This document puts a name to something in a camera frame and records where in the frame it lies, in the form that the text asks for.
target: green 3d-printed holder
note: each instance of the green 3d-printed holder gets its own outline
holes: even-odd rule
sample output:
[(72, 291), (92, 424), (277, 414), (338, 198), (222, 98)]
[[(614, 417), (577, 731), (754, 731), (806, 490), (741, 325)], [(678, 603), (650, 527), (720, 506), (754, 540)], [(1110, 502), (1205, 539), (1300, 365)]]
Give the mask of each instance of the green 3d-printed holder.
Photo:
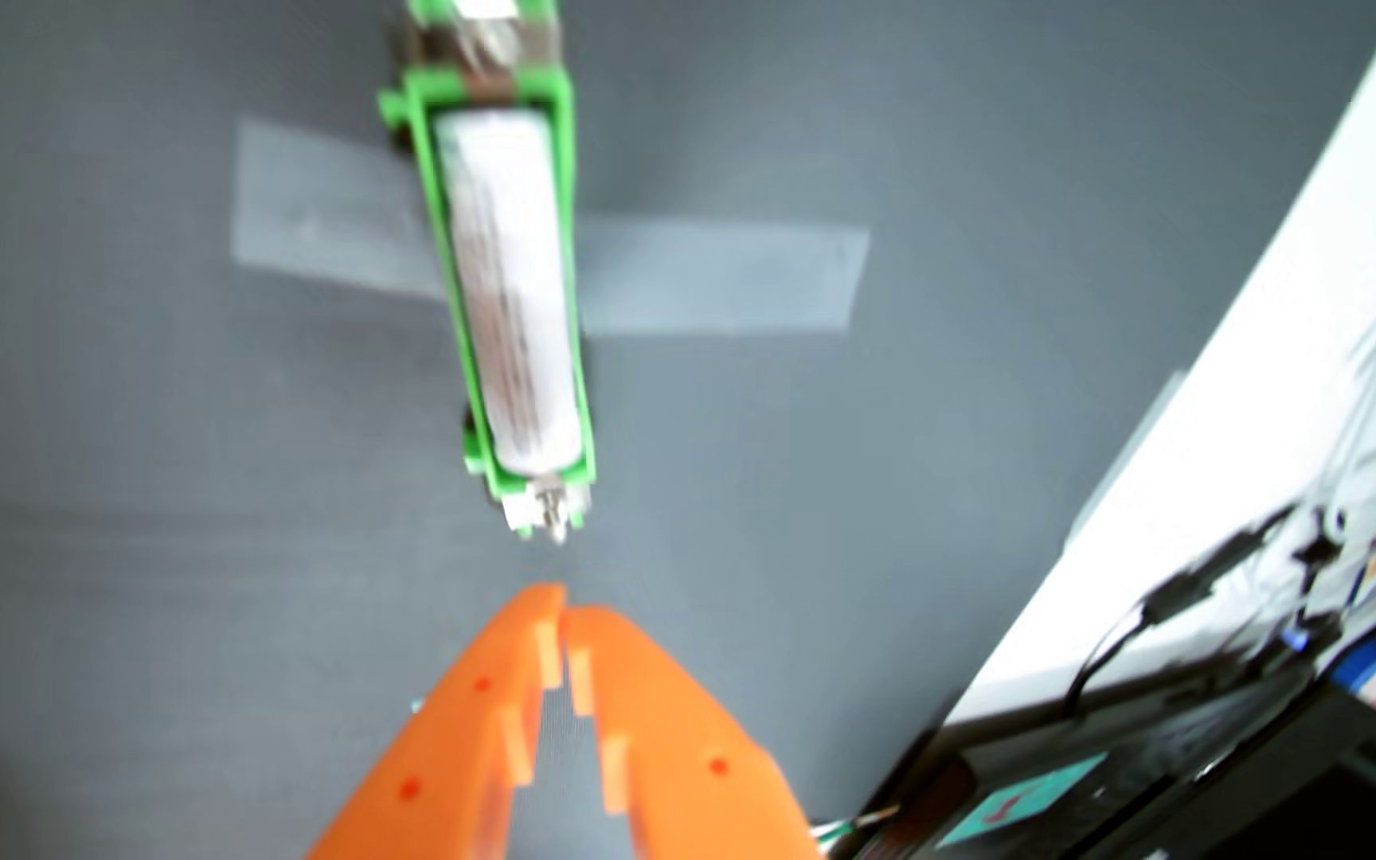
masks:
[[(517, 0), (523, 18), (553, 22), (553, 0)], [(413, 18), (418, 25), (453, 25), (455, 10), (453, 0), (410, 0)], [(458, 267), (454, 264), (454, 248), (449, 233), (449, 200), (444, 197), (444, 180), (432, 136), (432, 117), (443, 110), (457, 110), (472, 105), (520, 105), (545, 110), (550, 118), (555, 154), (555, 195), (560, 205), (560, 228), (563, 264), (566, 266), (566, 304), (570, 343), (572, 343), (572, 373), (577, 377), (577, 411), (583, 431), (583, 454), (581, 460), (561, 469), (560, 480), (572, 487), (596, 479), (593, 462), (592, 417), (588, 411), (588, 388), (583, 384), (583, 362), (581, 361), (581, 325), (577, 314), (577, 266), (572, 242), (572, 201), (577, 175), (575, 109), (572, 83), (561, 66), (523, 66), (510, 70), (510, 99), (493, 103), (488, 99), (475, 99), (471, 95), (462, 70), (455, 66), (411, 66), (402, 72), (400, 88), (383, 89), (378, 94), (381, 118), (392, 131), (410, 131), (416, 153), (417, 171), (422, 176), (428, 197), (428, 222), (433, 239), (438, 242), (443, 283), (449, 290), (449, 315), (454, 321), (454, 336), (460, 347), (460, 365), (465, 369), (465, 392), (471, 402), (471, 418), (465, 428), (465, 466), (471, 475), (479, 475), (487, 482), (487, 491), (494, 499), (512, 497), (528, 490), (530, 479), (513, 475), (497, 462), (493, 436), (487, 424), (487, 405), (482, 398), (480, 369), (475, 365), (471, 343), (469, 321), (465, 315), (464, 290), (460, 286)], [(570, 513), (570, 524), (579, 528), (583, 524), (582, 512)]]

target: black cable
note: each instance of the black cable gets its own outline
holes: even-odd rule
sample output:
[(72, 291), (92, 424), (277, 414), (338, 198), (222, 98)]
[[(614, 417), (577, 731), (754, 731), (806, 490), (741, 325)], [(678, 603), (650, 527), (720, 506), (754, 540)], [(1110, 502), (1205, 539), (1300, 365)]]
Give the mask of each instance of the black cable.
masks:
[[(1255, 555), (1256, 549), (1266, 546), (1267, 541), (1271, 539), (1271, 533), (1277, 531), (1280, 524), (1293, 515), (1295, 506), (1295, 504), (1289, 502), (1278, 508), (1271, 516), (1256, 524), (1256, 527), (1237, 531), (1225, 539), (1223, 544), (1219, 544), (1201, 563), (1175, 572), (1142, 596), (1139, 603), (1137, 603), (1139, 607), (1139, 622), (1127, 634), (1119, 636), (1112, 647), (1101, 655), (1097, 654), (1102, 644), (1099, 641), (1098, 649), (1093, 649), (1091, 655), (1080, 663), (1080, 670), (1075, 674), (1075, 681), (1065, 691), (1060, 714), (1065, 720), (1075, 716), (1076, 706), (1080, 706), (1080, 694), (1086, 691), (1086, 685), (1091, 681), (1091, 677), (1112, 662), (1135, 636), (1142, 634), (1142, 632), (1150, 627), (1164, 625), (1171, 618), (1208, 600), (1208, 596), (1214, 594), (1214, 585), (1240, 566), (1240, 561), (1245, 561)], [(1113, 629), (1102, 636), (1102, 641), (1106, 641), (1106, 637), (1112, 636), (1112, 632), (1116, 629), (1119, 626), (1115, 625)]]
[(1113, 658), (1124, 649), (1124, 645), (1132, 641), (1135, 636), (1142, 634), (1142, 632), (1149, 630), (1150, 627), (1152, 625), (1146, 623), (1145, 619), (1141, 618), (1135, 626), (1130, 627), (1123, 636), (1119, 636), (1101, 656), (1087, 656), (1080, 663), (1080, 670), (1075, 674), (1075, 681), (1071, 682), (1071, 688), (1065, 691), (1064, 702), (1061, 702), (1060, 706), (1060, 716), (1062, 720), (1069, 720), (1075, 716), (1076, 706), (1080, 706), (1080, 692), (1086, 691), (1086, 685), (1091, 681), (1091, 677), (1098, 674), (1104, 666), (1112, 662)]

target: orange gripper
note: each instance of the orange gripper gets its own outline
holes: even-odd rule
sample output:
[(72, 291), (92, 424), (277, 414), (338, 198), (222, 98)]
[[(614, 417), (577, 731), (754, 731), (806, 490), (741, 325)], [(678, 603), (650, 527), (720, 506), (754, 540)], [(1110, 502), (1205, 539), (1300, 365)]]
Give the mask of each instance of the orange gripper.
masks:
[(312, 860), (498, 860), (512, 790), (534, 779), (539, 707), (561, 684), (599, 735), (604, 810), (637, 857), (812, 860), (772, 755), (629, 618), (528, 586), (424, 699), (310, 853)]

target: teal label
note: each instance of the teal label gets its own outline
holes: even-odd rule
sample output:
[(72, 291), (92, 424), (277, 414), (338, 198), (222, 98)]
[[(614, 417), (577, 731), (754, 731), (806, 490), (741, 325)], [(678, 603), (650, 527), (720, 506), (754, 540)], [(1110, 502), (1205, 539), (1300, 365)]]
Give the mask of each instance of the teal label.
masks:
[(938, 841), (937, 848), (962, 842), (981, 832), (1004, 828), (1047, 810), (1050, 805), (1058, 801), (1061, 794), (1071, 791), (1071, 787), (1080, 782), (1082, 776), (1088, 775), (1105, 758), (1106, 753), (1098, 753), (1090, 760), (1065, 765), (1060, 771), (1042, 772), (1035, 777), (1015, 783), (1015, 786), (992, 791), (989, 797), (969, 812), (965, 820), (959, 821), (954, 830), (948, 831), (948, 835)]

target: green frame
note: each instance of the green frame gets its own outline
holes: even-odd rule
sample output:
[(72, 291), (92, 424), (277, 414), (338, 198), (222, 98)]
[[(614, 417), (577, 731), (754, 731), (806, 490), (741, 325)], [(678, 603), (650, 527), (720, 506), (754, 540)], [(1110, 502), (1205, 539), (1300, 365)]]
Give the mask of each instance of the green frame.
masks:
[[(450, 7), (449, 0), (413, 0), (413, 14), (422, 18), (425, 8)], [(520, 7), (548, 8), (553, 11), (553, 0), (520, 1)], [(520, 67), (513, 70), (515, 102), (517, 105), (542, 107), (550, 114), (555, 140), (555, 183), (560, 205), (561, 248), (566, 266), (567, 318), (570, 341), (572, 343), (572, 369), (577, 378), (577, 410), (583, 431), (583, 455), (561, 469), (560, 479), (566, 484), (590, 484), (596, 479), (593, 460), (592, 417), (588, 410), (588, 388), (583, 384), (583, 362), (581, 361), (581, 323), (577, 312), (577, 264), (572, 242), (572, 212), (577, 176), (577, 125), (572, 83), (560, 67)], [(465, 316), (465, 301), (460, 275), (454, 264), (453, 239), (449, 235), (449, 200), (443, 193), (443, 176), (432, 140), (432, 114), (472, 105), (469, 88), (460, 72), (453, 67), (418, 66), (409, 69), (400, 81), (400, 88), (383, 89), (378, 94), (381, 118), (392, 129), (409, 129), (416, 151), (417, 172), (422, 176), (424, 193), (428, 197), (428, 220), (433, 239), (439, 248), (439, 261), (443, 283), (449, 290), (449, 315), (454, 321), (454, 336), (460, 348), (460, 363), (465, 369), (465, 392), (471, 402), (473, 427), (465, 429), (465, 466), (471, 475), (479, 475), (487, 482), (487, 491), (501, 499), (512, 494), (526, 493), (528, 477), (513, 475), (497, 462), (487, 424), (487, 405), (482, 396), (480, 370), (475, 365), (469, 322)], [(572, 527), (579, 528), (582, 513), (572, 515)]]

